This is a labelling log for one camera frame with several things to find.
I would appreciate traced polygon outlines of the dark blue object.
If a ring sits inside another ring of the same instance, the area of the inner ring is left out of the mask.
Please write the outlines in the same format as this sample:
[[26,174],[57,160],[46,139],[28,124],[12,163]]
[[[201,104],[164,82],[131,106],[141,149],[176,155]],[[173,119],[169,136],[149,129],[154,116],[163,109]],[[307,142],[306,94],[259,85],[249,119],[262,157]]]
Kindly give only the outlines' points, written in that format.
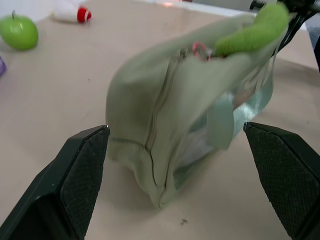
[[320,72],[320,15],[316,15],[308,20],[306,26]]

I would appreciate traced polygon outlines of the green fabric zipper pouch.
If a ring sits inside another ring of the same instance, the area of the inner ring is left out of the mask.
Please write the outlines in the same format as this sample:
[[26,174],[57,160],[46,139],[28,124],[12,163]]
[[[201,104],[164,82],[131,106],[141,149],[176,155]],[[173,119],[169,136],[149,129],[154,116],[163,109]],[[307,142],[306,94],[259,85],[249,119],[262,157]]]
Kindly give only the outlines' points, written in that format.
[[254,19],[224,19],[153,46],[112,79],[108,157],[133,171],[157,208],[269,103],[283,35],[256,51],[218,56],[215,50],[218,40]]

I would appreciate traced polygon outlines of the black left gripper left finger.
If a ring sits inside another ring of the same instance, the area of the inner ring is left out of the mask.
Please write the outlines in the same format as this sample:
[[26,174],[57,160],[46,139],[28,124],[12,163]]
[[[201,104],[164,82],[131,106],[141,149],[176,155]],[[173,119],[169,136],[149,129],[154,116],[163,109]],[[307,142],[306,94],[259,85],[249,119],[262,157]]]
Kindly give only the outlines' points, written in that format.
[[108,126],[100,125],[70,137],[0,226],[0,240],[84,240],[109,135]]

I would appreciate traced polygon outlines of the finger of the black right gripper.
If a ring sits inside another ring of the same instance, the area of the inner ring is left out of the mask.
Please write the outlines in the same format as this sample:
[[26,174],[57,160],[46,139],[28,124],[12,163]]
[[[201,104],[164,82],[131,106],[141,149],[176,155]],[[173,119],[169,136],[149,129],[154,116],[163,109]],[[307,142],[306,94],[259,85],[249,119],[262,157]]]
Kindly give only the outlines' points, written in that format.
[[[320,5],[317,0],[276,0],[277,3],[285,5],[289,13],[299,14],[320,14]],[[260,10],[268,2],[253,0],[250,4],[250,10]]]
[[288,45],[291,42],[291,40],[294,38],[295,34],[301,28],[303,23],[311,17],[312,17],[312,12],[309,11],[307,13],[297,13],[295,17],[293,17],[290,20],[288,25],[288,30],[279,45],[279,48],[277,50],[278,52],[281,51],[286,45]]

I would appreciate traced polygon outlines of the white red-tipped bottle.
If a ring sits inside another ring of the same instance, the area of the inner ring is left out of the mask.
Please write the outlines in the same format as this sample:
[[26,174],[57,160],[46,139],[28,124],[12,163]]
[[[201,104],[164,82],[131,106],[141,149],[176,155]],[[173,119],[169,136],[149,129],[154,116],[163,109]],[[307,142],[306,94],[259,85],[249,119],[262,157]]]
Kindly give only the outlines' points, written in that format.
[[57,0],[50,17],[58,22],[83,24],[92,18],[92,13],[81,3]]

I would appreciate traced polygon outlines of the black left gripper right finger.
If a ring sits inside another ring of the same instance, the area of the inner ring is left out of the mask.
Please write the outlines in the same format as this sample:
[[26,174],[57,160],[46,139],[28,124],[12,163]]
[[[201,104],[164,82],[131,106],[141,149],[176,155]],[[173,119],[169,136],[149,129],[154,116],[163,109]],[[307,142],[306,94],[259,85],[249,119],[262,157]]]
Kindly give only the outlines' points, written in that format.
[[320,155],[298,134],[246,122],[260,183],[292,240],[320,240]]

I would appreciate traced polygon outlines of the green apple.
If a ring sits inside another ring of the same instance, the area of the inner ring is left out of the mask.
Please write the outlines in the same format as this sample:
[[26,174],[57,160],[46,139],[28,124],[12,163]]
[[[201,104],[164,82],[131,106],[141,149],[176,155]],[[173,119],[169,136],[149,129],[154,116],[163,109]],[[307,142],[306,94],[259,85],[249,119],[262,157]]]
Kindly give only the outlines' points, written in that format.
[[25,51],[37,46],[39,33],[36,24],[29,17],[13,11],[0,18],[0,37],[11,48]]

